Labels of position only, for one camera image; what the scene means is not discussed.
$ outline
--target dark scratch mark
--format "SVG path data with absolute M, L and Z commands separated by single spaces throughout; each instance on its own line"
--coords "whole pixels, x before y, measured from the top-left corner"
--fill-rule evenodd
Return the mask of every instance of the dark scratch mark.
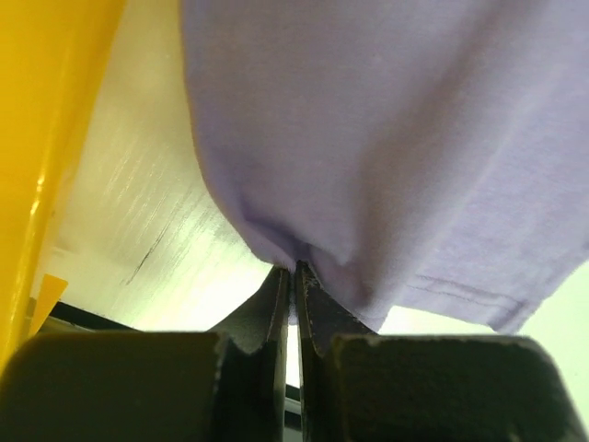
M 137 274 L 139 273 L 139 271 L 141 270 L 141 268 L 144 266 L 145 262 L 147 261 L 147 258 L 149 258 L 149 256 L 154 252 L 154 250 L 156 249 L 157 245 L 160 243 L 160 241 L 162 240 L 162 238 L 164 237 L 164 235 L 166 235 L 166 232 L 167 232 L 167 228 L 168 227 L 169 227 L 169 225 L 166 225 L 164 227 L 164 229 L 159 233 L 159 235 L 156 238 L 156 241 L 149 248 L 149 250 L 145 254 L 144 258 L 141 260 L 141 262 L 139 262 L 139 265 L 137 267 L 135 267 L 135 270 L 133 271 L 133 274 L 125 282 L 125 285 L 129 285 L 133 281 L 133 279 L 135 278 L 135 276 L 137 276 Z

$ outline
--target yellow object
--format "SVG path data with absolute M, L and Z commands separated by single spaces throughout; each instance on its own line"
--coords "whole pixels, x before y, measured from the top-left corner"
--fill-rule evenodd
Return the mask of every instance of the yellow object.
M 123 3 L 0 1 L 0 370 L 64 288 L 40 297 Z

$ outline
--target fabric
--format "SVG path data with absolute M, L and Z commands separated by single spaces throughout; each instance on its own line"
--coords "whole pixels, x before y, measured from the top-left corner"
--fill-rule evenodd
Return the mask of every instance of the fabric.
M 261 259 L 514 332 L 589 254 L 589 3 L 184 0 L 203 176 Z

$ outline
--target table surface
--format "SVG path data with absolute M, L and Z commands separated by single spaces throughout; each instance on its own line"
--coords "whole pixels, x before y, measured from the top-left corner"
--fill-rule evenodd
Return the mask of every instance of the table surface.
M 255 292 L 270 266 L 214 205 L 194 156 L 176 2 L 129 0 L 49 272 L 62 301 L 145 330 L 206 330 Z M 523 329 L 554 357 L 589 423 L 589 266 Z M 382 332 L 490 333 L 405 308 Z M 298 385 L 296 329 L 289 383 Z

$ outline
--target lavender fabric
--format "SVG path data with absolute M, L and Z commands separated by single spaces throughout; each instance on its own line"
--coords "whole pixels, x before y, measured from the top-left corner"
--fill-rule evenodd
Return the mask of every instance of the lavender fabric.
M 261 259 L 514 332 L 589 254 L 589 2 L 183 0 L 202 174 Z

